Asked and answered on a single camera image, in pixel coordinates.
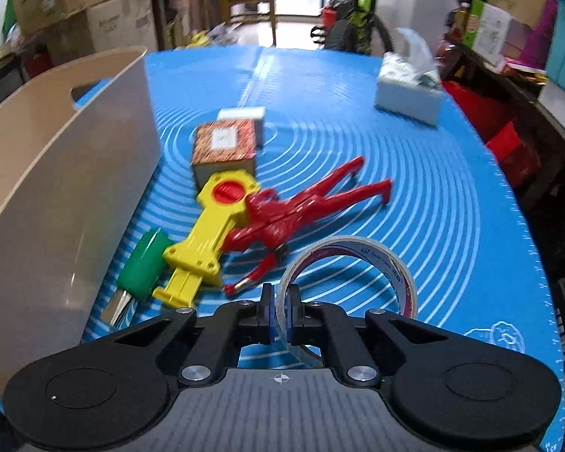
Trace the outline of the green black bicycle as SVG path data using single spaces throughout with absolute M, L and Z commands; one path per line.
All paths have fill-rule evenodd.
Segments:
M 377 0 L 330 0 L 320 11 L 320 23 L 310 31 L 314 44 L 323 49 L 370 55 L 373 32 L 383 54 L 394 52 L 390 32 L 376 15 Z

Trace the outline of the white tissue box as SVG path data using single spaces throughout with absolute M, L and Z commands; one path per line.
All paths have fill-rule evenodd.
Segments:
M 415 30 L 398 27 L 396 31 L 407 43 L 407 54 L 383 55 L 374 106 L 437 125 L 445 97 L 438 62 L 426 40 Z

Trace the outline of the small white box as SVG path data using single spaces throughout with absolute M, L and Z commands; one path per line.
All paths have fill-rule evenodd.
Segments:
M 237 108 L 223 108 L 218 112 L 217 119 L 225 121 L 229 119 L 246 119 L 253 121 L 255 128 L 256 146 L 261 149 L 264 145 L 264 124 L 265 124 L 265 108 L 258 107 L 237 107 Z

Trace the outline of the yellow toy red dial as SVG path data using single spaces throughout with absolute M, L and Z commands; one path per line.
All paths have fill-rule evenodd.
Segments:
M 248 223 L 246 197 L 258 191 L 255 177 L 245 170 L 212 174 L 197 196 L 202 212 L 192 230 L 163 252 L 173 272 L 164 288 L 153 291 L 155 299 L 172 308 L 192 308 L 202 286 L 223 287 L 223 242 L 231 230 Z

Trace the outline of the clear tape roll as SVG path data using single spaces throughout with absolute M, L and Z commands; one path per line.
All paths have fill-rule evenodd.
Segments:
M 306 345 L 291 345 L 289 323 L 286 314 L 291 294 L 291 284 L 309 265 L 323 258 L 349 256 L 366 261 L 388 280 L 399 305 L 399 313 L 405 317 L 416 318 L 417 294 L 414 279 L 403 261 L 380 242 L 357 236 L 334 236 L 309 245 L 284 271 L 274 296 L 277 335 L 297 360 L 311 368 L 322 366 L 321 357 L 309 350 Z

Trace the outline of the green white carton box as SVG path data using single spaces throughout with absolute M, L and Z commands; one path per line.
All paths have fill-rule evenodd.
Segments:
M 492 66 L 498 66 L 511 23 L 512 16 L 507 11 L 482 0 L 472 0 L 462 44 Z

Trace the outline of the patterned orange small box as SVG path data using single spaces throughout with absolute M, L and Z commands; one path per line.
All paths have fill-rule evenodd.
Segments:
M 192 144 L 192 176 L 201 191 L 213 174 L 245 170 L 256 174 L 257 142 L 251 119 L 204 122 Z

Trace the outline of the red action figure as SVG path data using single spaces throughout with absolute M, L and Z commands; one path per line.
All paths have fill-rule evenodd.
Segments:
M 231 230 L 223 241 L 222 250 L 241 253 L 251 245 L 261 243 L 267 249 L 267 254 L 256 268 L 238 282 L 224 285 L 222 292 L 232 297 L 257 286 L 284 259 L 288 240 L 317 220 L 377 196 L 383 204 L 389 203 L 393 186 L 390 179 L 337 194 L 330 193 L 345 177 L 356 176 L 364 164 L 362 156 L 355 157 L 286 200 L 279 198 L 273 188 L 249 195 L 246 198 L 249 223 L 243 228 Z

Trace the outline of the lower cardboard box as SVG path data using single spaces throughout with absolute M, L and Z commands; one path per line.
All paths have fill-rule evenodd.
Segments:
M 152 0 L 107 0 L 43 31 L 55 66 L 129 46 L 158 50 Z

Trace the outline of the wooden chair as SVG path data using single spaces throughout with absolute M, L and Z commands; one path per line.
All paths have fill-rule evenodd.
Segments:
M 276 0 L 219 0 L 223 22 L 231 27 L 233 24 L 242 26 L 246 23 L 262 23 L 268 21 L 271 29 L 272 46 L 277 46 L 277 17 L 275 11 Z M 255 7 L 255 11 L 244 10 L 233 14 L 235 6 L 249 5 Z

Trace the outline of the red bag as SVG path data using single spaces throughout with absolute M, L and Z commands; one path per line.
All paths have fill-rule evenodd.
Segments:
M 443 81 L 443 86 L 493 153 L 511 187 L 523 184 L 539 170 L 538 154 L 518 135 L 515 114 L 509 105 L 456 82 Z

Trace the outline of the dark wooden side table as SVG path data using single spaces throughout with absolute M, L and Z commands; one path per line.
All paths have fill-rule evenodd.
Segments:
M 541 86 L 541 90 L 535 96 L 527 88 L 519 86 L 519 83 L 510 76 L 494 72 L 489 63 L 449 34 L 445 38 L 455 45 L 457 56 L 444 69 L 442 73 L 444 78 L 449 78 L 454 69 L 460 66 L 460 59 L 467 59 L 471 67 L 476 66 L 488 79 L 494 81 L 497 87 L 501 87 L 514 101 L 524 107 L 533 118 L 544 121 L 546 125 L 542 128 L 540 136 L 559 149 L 562 155 L 565 155 L 565 90 L 549 82 Z

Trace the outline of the green handled tool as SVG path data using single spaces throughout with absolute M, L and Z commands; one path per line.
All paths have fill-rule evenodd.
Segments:
M 111 328 L 121 330 L 131 321 L 136 308 L 152 295 L 166 268 L 163 253 L 172 241 L 160 228 L 140 237 L 116 279 L 116 290 L 101 314 Z

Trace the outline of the beige plastic storage bin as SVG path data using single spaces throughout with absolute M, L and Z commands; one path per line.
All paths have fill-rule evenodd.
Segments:
M 80 341 L 159 162 L 146 54 L 70 61 L 0 105 L 0 396 Z

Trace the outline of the blue silicone mat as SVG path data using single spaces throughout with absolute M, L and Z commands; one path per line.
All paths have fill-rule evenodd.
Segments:
M 379 241 L 412 274 L 423 322 L 529 354 L 563 375 L 551 292 L 525 216 L 452 99 L 431 127 L 391 115 L 374 105 L 380 61 L 339 52 L 176 50 L 150 54 L 146 70 L 162 157 L 105 276 L 86 341 L 109 333 L 101 314 L 140 237 L 160 229 L 181 241 L 196 223 L 196 127 L 221 109 L 258 106 L 265 124 L 256 177 L 281 198 L 359 156 L 363 168 L 339 191 L 393 182 L 388 203 L 371 198 L 296 233 L 291 257 L 330 236 Z

